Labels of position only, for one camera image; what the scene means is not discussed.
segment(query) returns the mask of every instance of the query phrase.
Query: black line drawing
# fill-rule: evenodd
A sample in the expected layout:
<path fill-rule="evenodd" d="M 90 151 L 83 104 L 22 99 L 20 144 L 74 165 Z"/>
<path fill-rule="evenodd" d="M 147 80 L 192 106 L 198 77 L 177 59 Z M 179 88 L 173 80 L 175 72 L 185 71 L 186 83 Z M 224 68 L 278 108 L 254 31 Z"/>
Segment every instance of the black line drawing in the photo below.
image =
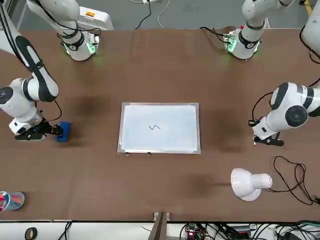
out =
<path fill-rule="evenodd" d="M 150 126 L 149 126 L 149 128 L 150 128 L 151 130 L 155 129 L 155 127 L 157 127 L 158 129 L 160 129 L 160 130 L 161 130 L 161 128 L 160 128 L 160 127 L 158 127 L 157 125 L 154 125 L 153 127 L 150 127 Z"/>

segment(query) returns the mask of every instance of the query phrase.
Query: tabletop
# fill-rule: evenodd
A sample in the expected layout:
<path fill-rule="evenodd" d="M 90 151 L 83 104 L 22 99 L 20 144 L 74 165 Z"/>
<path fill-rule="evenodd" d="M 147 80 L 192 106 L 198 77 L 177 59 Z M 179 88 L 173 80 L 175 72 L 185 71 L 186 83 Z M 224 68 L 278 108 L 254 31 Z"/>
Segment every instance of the tabletop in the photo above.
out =
<path fill-rule="evenodd" d="M 23 32 L 59 85 L 57 98 L 71 122 L 69 141 L 19 142 L 0 113 L 1 190 L 25 193 L 24 206 L 1 212 L 0 220 L 146 221 L 153 212 L 173 221 L 317 220 L 318 205 L 304 205 L 290 193 L 264 191 L 253 202 L 237 198 L 233 168 L 267 173 L 274 189 L 285 184 L 273 171 L 281 155 L 307 167 L 305 184 L 320 195 L 317 118 L 284 131 L 283 147 L 253 146 L 248 126 L 257 99 L 283 82 L 309 85 L 317 65 L 299 42 L 298 29 L 267 29 L 249 60 L 226 54 L 216 36 L 199 29 L 103 32 L 98 54 L 73 61 L 54 31 Z M 14 57 L 0 53 L 1 84 L 30 76 Z M 270 111 L 264 99 L 256 116 Z M 199 103 L 201 154 L 117 153 L 123 102 Z M 54 103 L 38 103 L 47 119 Z M 293 186 L 294 166 L 279 161 Z M 307 201 L 303 194 L 296 194 Z"/>

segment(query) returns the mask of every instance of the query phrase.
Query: blue block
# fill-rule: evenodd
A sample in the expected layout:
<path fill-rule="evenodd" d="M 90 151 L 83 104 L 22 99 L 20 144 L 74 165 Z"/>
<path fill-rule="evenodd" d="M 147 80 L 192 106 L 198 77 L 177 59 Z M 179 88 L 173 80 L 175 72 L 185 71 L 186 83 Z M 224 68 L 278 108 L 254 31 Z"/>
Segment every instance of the blue block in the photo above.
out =
<path fill-rule="evenodd" d="M 66 142 L 66 141 L 68 141 L 68 135 L 69 135 L 69 131 L 70 131 L 70 122 L 62 121 L 60 123 L 60 127 L 63 129 L 63 135 L 56 136 L 56 140 L 58 142 Z"/>

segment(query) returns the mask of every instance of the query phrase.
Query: robotic arm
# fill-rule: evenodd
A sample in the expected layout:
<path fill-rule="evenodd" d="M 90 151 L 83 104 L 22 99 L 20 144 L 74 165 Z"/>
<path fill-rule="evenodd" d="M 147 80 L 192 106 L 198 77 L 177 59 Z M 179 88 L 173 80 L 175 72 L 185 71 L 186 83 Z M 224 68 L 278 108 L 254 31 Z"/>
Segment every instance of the robotic arm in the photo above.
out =
<path fill-rule="evenodd" d="M 320 89 L 285 82 L 274 90 L 269 105 L 272 111 L 267 116 L 249 122 L 254 142 L 283 146 L 280 131 L 299 128 L 308 117 L 320 116 Z"/>
<path fill-rule="evenodd" d="M 26 0 L 26 3 L 57 31 L 72 59 L 84 61 L 98 51 L 99 39 L 78 27 L 80 7 L 75 0 Z"/>
<path fill-rule="evenodd" d="M 300 40 L 309 50 L 310 58 L 320 64 L 320 1 L 317 1 L 301 29 Z M 282 146 L 284 142 L 278 139 L 280 131 L 297 129 L 309 117 L 320 116 L 320 85 L 302 86 L 285 82 L 272 93 L 269 105 L 271 112 L 267 116 L 249 121 L 254 132 L 254 143 Z"/>
<path fill-rule="evenodd" d="M 246 22 L 224 37 L 225 48 L 238 59 L 249 59 L 257 51 L 266 29 L 266 17 L 288 7 L 294 0 L 245 0 L 242 14 Z"/>
<path fill-rule="evenodd" d="M 46 134 L 62 136 L 62 128 L 50 126 L 36 108 L 36 101 L 55 101 L 58 85 L 32 44 L 16 30 L 1 2 L 0 24 L 0 49 L 16 55 L 31 73 L 29 78 L 17 78 L 0 88 L 0 109 L 14 118 L 10 129 L 17 140 L 40 140 Z"/>

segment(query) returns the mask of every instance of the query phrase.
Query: gray floor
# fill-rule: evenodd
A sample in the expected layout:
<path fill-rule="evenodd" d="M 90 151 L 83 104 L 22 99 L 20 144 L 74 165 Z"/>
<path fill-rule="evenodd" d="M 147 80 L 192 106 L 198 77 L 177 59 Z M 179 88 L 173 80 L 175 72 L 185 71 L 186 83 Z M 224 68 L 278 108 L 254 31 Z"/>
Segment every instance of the gray floor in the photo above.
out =
<path fill-rule="evenodd" d="M 80 6 L 106 12 L 110 15 L 116 30 L 134 29 L 140 20 L 149 13 L 147 4 L 134 4 L 128 0 L 77 0 Z M 142 29 L 160 28 L 158 15 L 168 0 L 151 4 L 152 15 L 141 25 Z M 166 12 L 161 17 L 165 28 L 190 29 L 201 26 L 222 28 L 240 26 L 245 22 L 241 9 L 244 0 L 171 0 Z M 24 1 L 19 2 L 13 14 L 13 21 L 18 24 L 23 12 Z M 304 6 L 295 2 L 283 10 L 268 17 L 271 28 L 301 28 L 307 21 L 308 14 Z M 21 30 L 45 30 L 51 27 L 28 8 L 23 14 Z"/>

